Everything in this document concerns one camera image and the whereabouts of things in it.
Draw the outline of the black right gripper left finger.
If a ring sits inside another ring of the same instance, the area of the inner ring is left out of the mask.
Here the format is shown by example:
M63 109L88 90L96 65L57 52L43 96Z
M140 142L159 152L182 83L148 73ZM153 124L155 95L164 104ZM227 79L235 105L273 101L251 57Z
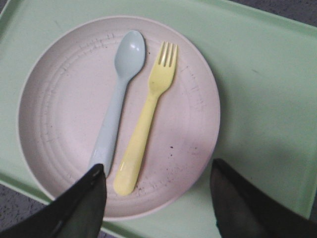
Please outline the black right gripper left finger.
M26 220L0 233L2 238L96 238L106 205L102 164L89 169L70 189Z

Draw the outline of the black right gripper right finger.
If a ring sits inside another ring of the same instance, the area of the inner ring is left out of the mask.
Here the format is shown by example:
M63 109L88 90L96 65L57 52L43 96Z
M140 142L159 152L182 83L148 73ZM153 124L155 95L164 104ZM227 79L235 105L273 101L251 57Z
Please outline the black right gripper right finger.
M210 189L223 238L315 238L316 223L252 185L223 159L214 159Z

